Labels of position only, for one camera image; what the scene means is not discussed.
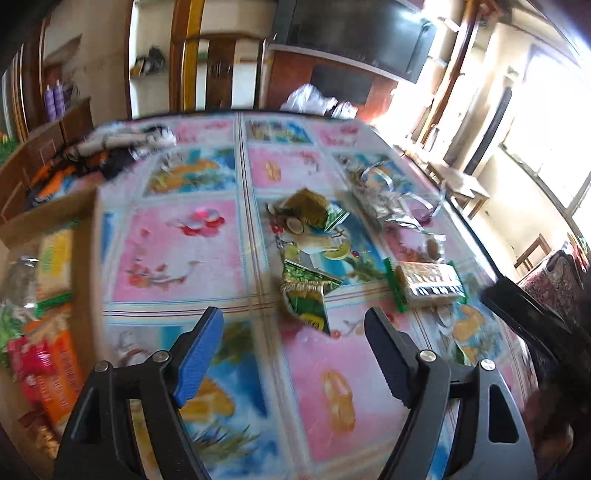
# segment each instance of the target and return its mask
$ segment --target television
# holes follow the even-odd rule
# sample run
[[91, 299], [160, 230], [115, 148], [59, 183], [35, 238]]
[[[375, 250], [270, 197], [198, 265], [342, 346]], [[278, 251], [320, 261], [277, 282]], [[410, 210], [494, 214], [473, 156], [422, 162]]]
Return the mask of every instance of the television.
[[437, 26], [396, 0], [279, 0], [275, 42], [355, 60], [417, 83]]

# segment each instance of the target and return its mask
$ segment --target plastic bag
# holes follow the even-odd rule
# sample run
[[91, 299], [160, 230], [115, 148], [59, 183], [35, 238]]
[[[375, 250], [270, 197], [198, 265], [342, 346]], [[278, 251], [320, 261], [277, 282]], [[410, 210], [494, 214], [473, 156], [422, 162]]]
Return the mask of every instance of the plastic bag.
[[332, 118], [351, 119], [357, 115], [357, 107], [351, 105], [350, 102], [339, 103], [332, 114]]
[[314, 85], [306, 83], [291, 92], [286, 103], [281, 105], [280, 110], [284, 112], [324, 115], [327, 110], [330, 110], [338, 102], [335, 97], [327, 98]]

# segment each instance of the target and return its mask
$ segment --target bottle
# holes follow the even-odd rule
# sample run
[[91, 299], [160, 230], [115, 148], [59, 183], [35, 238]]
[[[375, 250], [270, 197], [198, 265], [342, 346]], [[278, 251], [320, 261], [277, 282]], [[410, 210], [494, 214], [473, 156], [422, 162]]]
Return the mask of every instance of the bottle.
[[57, 118], [56, 103], [53, 98], [53, 90], [47, 85], [47, 90], [43, 92], [43, 100], [45, 101], [45, 111], [47, 112], [47, 120], [53, 122]]
[[64, 100], [64, 86], [58, 80], [56, 86], [53, 87], [53, 100], [56, 104], [57, 116], [62, 116], [66, 113], [66, 101]]

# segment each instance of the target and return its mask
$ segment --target table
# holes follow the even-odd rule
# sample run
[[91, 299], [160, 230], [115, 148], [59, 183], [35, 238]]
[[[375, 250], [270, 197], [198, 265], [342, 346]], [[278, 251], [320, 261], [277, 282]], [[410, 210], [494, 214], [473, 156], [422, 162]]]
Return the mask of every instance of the table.
[[[159, 124], [173, 129], [177, 146], [101, 187], [106, 337], [114, 364], [137, 363], [169, 348], [207, 306], [223, 310], [222, 346], [181, 412], [214, 479], [377, 478], [408, 410], [392, 397], [363, 334], [372, 306], [422, 348], [492, 358], [523, 407], [535, 388], [530, 357], [479, 302], [494, 272], [447, 204], [429, 228], [446, 235], [445, 255], [469, 301], [397, 312], [382, 259], [411, 260], [411, 232], [384, 236], [368, 223], [347, 192], [343, 163], [388, 161], [399, 189], [437, 192], [368, 126], [254, 112], [134, 122]], [[278, 247], [290, 239], [266, 205], [304, 186], [351, 212], [341, 225], [345, 255], [295, 243], [306, 262], [343, 278], [326, 299], [333, 338], [290, 319], [278, 292]], [[158, 478], [141, 406], [132, 409], [144, 467]], [[443, 473], [456, 410], [451, 404], [432, 478]]]
[[476, 200], [476, 204], [468, 214], [469, 219], [473, 219], [485, 202], [491, 198], [476, 177], [455, 168], [442, 163], [428, 162], [426, 172], [428, 175], [433, 175], [439, 183], [443, 180], [447, 181], [448, 191], [451, 196], [456, 197], [462, 209], [466, 208], [471, 200]]

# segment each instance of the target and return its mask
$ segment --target plastic tablecloth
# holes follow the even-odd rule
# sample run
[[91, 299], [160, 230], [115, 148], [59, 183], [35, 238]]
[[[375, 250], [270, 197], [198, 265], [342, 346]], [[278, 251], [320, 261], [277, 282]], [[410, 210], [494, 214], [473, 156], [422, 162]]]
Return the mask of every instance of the plastic tablecloth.
[[[113, 124], [166, 125], [177, 145], [101, 187], [106, 338], [116, 365], [168, 349], [207, 306], [223, 310], [220, 349], [181, 411], [196, 452], [217, 479], [377, 478], [407, 418], [363, 334], [384, 310], [420, 348], [474, 363], [493, 359], [519, 408], [535, 388], [523, 342], [478, 298], [494, 273], [449, 205], [429, 231], [446, 235], [467, 304], [398, 313], [382, 260], [413, 258], [405, 234], [384, 236], [348, 192], [343, 163], [392, 161], [397, 187], [433, 197], [425, 175], [367, 125], [280, 113], [164, 116]], [[286, 238], [267, 203], [302, 187], [351, 212], [350, 242], [331, 258]], [[343, 279], [326, 297], [331, 336], [281, 307], [279, 247]], [[441, 478], [456, 418], [451, 404], [430, 478]], [[159, 478], [141, 405], [132, 406], [149, 478]]]

